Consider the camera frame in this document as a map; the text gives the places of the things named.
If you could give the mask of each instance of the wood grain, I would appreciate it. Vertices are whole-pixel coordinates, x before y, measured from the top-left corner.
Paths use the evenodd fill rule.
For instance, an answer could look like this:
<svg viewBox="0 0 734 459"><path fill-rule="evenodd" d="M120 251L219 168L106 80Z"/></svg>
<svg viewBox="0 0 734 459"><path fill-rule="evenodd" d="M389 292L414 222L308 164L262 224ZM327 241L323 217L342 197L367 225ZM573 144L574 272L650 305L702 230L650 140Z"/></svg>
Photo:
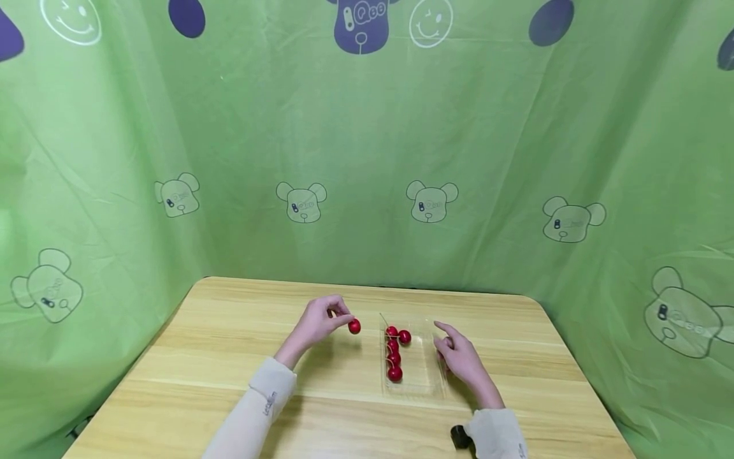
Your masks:
<svg viewBox="0 0 734 459"><path fill-rule="evenodd" d="M99 410L66 459L195 459L312 298L341 293L362 332L338 330L297 367L263 458L469 458L448 435L473 401L382 388L379 313L448 322L473 341L533 459L633 458L540 306L526 297L206 278Z"/></svg>

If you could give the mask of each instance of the green cloth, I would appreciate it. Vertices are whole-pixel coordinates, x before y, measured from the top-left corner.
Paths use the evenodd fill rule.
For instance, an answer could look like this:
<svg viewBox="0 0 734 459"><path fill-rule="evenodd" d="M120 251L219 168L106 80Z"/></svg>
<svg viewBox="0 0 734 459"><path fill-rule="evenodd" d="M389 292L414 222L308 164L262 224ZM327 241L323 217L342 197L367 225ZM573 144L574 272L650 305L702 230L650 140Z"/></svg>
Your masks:
<svg viewBox="0 0 734 459"><path fill-rule="evenodd" d="M524 294L639 458L730 456L734 3L201 1L0 0L0 456L206 275Z"/></svg>

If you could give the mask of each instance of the clear plastic tray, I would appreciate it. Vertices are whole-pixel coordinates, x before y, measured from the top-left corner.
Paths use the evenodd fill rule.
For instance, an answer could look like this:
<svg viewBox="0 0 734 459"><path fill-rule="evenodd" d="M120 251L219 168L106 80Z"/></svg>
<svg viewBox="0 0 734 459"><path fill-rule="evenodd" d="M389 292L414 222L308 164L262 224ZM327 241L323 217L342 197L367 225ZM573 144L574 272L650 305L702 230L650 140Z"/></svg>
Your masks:
<svg viewBox="0 0 734 459"><path fill-rule="evenodd" d="M433 321L426 317L392 313L381 313L380 316L379 345L382 348L382 361L379 369L382 372L382 393L400 397L444 398L446 371L439 362L433 345ZM388 379L390 363L387 360L388 337L385 329L389 325L394 325L398 331L408 330L412 336L407 346L400 344L403 379L398 383Z"/></svg>

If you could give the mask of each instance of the bear ear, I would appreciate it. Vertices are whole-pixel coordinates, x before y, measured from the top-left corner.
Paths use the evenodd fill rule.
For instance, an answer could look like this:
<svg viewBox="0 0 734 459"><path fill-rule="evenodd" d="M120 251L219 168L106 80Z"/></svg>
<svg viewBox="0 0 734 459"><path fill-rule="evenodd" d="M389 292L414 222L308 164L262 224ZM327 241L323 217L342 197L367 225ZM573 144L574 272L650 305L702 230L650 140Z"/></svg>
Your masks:
<svg viewBox="0 0 734 459"><path fill-rule="evenodd" d="M43 249L38 254L38 265L43 266L44 264L53 266L61 272L67 272L71 266L71 259L61 250Z"/></svg>
<svg viewBox="0 0 734 459"><path fill-rule="evenodd" d="M159 203L163 202L163 184L159 181L155 183L156 186L156 200Z"/></svg>
<svg viewBox="0 0 734 459"><path fill-rule="evenodd" d="M545 204L543 204L543 213L548 215L549 217L552 217L558 209L565 206L568 206L568 203L564 198L561 198L560 196L554 196L553 198L547 200Z"/></svg>
<svg viewBox="0 0 734 459"><path fill-rule="evenodd" d="M420 180L414 180L410 182L410 185L408 185L408 189L405 190L405 195L410 200L415 200L416 197L418 197L418 192L424 189L426 185L423 185L423 182Z"/></svg>
<svg viewBox="0 0 734 459"><path fill-rule="evenodd" d="M191 175L188 172L184 172L181 175L179 175L178 180L189 185L189 188L191 188L191 191L199 190L199 181L196 179L196 177L194 177L193 175Z"/></svg>
<svg viewBox="0 0 734 459"><path fill-rule="evenodd" d="M316 195L316 202L322 203L326 201L326 188L322 184L313 184L308 187L308 191Z"/></svg>
<svg viewBox="0 0 734 459"><path fill-rule="evenodd" d="M592 219L589 220L589 224L592 226L599 226L606 220L606 209L599 203L593 203L590 206L586 206L586 210L592 215Z"/></svg>
<svg viewBox="0 0 734 459"><path fill-rule="evenodd" d="M653 276L653 291L660 294L669 287L682 289L683 279L674 267L666 266L660 268Z"/></svg>
<svg viewBox="0 0 734 459"><path fill-rule="evenodd" d="M459 187L452 183L447 183L441 187L444 193L446 193L446 202L450 203L455 201L459 197Z"/></svg>
<svg viewBox="0 0 734 459"><path fill-rule="evenodd" d="M10 291L21 308L32 308L35 302L28 293L28 278L17 277L10 281Z"/></svg>
<svg viewBox="0 0 734 459"><path fill-rule="evenodd" d="M711 309L722 318L724 324L716 338L734 344L734 308L731 306L711 306Z"/></svg>
<svg viewBox="0 0 734 459"><path fill-rule="evenodd" d="M288 185L286 182L281 181L277 188L275 188L275 194L278 196L281 200L288 200L288 193L293 191L293 187L291 185Z"/></svg>

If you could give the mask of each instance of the sleeve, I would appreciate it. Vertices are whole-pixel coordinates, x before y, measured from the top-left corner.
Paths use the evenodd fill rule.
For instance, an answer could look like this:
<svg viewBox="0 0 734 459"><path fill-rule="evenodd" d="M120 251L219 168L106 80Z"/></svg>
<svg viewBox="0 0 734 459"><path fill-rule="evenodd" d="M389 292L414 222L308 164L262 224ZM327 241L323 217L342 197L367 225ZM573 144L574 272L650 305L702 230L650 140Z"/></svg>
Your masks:
<svg viewBox="0 0 734 459"><path fill-rule="evenodd" d="M464 430L474 442L476 459L528 459L528 447L512 410L475 411Z"/></svg>
<svg viewBox="0 0 734 459"><path fill-rule="evenodd" d="M225 419L202 459L257 459L270 426L277 419L296 387L296 375L268 358L250 381L232 412Z"/></svg>

